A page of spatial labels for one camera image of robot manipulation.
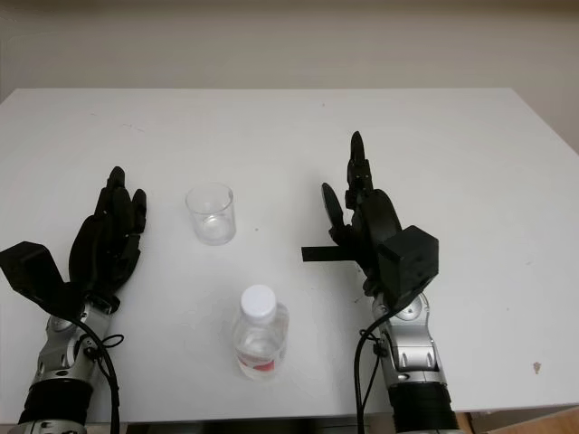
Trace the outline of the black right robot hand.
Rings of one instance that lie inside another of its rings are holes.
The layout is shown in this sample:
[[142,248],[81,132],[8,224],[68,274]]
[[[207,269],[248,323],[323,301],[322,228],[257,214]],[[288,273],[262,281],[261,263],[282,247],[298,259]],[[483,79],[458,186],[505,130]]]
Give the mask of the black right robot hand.
[[321,186],[330,221],[329,235],[364,271],[364,292],[372,297],[384,291],[378,246],[401,231],[402,226],[387,194],[373,186],[369,160],[365,157],[359,132],[351,138],[346,179],[345,204],[353,212],[349,224],[344,223],[343,209],[333,188],[327,183]]

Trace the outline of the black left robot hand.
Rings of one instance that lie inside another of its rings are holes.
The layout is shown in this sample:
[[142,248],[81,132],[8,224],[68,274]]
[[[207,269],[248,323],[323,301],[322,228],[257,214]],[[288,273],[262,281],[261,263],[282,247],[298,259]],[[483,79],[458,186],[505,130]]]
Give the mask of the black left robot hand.
[[117,292],[138,264],[146,215],[146,193],[137,189],[129,194],[124,170],[114,167],[100,190],[94,213],[82,223],[69,257],[72,285],[104,311],[119,309]]

